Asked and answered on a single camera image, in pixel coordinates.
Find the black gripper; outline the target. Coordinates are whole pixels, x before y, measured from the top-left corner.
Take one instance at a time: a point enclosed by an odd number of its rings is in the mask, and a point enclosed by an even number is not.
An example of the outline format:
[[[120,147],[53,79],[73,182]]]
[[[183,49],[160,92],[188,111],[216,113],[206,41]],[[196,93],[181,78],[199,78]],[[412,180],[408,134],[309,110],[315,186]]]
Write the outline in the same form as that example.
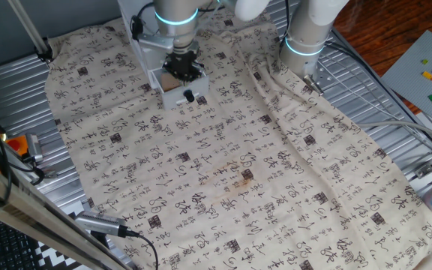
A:
[[[177,80],[181,80],[180,73],[186,73],[184,75],[186,82],[197,80],[203,75],[205,66],[196,62],[197,54],[193,50],[184,53],[172,52],[168,57],[168,61],[163,64],[163,69]]]

